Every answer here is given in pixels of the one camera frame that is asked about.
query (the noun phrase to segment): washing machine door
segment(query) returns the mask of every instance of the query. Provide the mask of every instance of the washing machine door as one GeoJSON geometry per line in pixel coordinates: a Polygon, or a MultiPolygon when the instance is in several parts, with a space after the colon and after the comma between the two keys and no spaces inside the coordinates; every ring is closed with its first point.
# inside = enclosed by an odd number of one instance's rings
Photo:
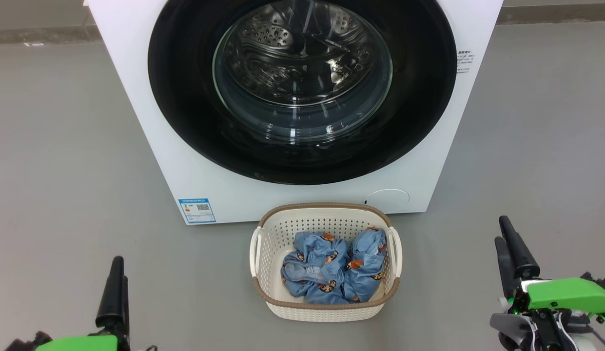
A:
{"type": "Polygon", "coordinates": [[[456,78],[433,0],[169,0],[148,61],[157,103],[187,144],[282,184],[394,162],[438,122],[456,78]]]}

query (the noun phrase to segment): crumpled clothes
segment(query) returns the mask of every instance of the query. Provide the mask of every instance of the crumpled clothes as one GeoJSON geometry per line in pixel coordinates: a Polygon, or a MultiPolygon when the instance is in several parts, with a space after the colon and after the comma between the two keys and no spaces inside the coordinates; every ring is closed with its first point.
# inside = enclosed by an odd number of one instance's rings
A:
{"type": "Polygon", "coordinates": [[[349,302],[367,302],[382,281],[387,256],[385,231],[368,228],[356,236],[352,258],[345,267],[343,297],[349,302]]]}
{"type": "Polygon", "coordinates": [[[367,302],[384,269],[385,232],[367,228],[351,246],[329,233],[297,233],[296,252],[285,256],[282,282],[294,297],[309,304],[340,305],[367,302]]]}

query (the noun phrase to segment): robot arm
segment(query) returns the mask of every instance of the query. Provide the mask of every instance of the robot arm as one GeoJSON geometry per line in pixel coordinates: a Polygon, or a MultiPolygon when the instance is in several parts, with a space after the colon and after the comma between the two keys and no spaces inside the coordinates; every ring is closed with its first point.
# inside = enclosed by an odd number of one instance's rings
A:
{"type": "Polygon", "coordinates": [[[594,315],[599,324],[605,322],[605,279],[593,280],[586,273],[581,278],[543,280],[508,217],[501,216],[499,226],[503,237],[495,238],[495,247],[505,313],[493,314],[489,324],[499,331],[501,344],[521,351],[594,350],[583,334],[596,334],[589,326],[594,315]]]}
{"type": "Polygon", "coordinates": [[[39,331],[35,340],[14,340],[5,351],[129,351],[128,280],[121,256],[111,264],[95,323],[102,329],[86,337],[53,340],[39,331]]]}

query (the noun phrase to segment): stainless steel drum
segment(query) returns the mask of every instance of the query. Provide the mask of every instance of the stainless steel drum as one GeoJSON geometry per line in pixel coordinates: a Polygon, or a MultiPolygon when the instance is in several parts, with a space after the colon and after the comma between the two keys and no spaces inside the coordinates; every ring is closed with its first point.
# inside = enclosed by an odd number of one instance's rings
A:
{"type": "Polygon", "coordinates": [[[352,11],[283,0],[228,29],[213,71],[222,102],[255,131],[319,143],[371,117],[389,89],[391,58],[378,31],[352,11]]]}

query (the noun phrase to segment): laundry basket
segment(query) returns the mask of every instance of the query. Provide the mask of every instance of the laundry basket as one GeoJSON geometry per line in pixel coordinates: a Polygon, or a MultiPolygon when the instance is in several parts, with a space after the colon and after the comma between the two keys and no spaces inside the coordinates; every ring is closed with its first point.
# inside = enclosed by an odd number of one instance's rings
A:
{"type": "Polygon", "coordinates": [[[389,218],[371,206],[337,203],[284,205],[269,211],[251,239],[250,265],[259,295],[278,317],[307,322],[349,322],[371,318],[398,289],[402,272],[402,244],[389,218]],[[383,279],[369,302],[348,305],[307,304],[293,297],[282,284],[280,269],[288,253],[295,251],[299,232],[327,232],[352,242],[367,227],[387,234],[383,279]]]}

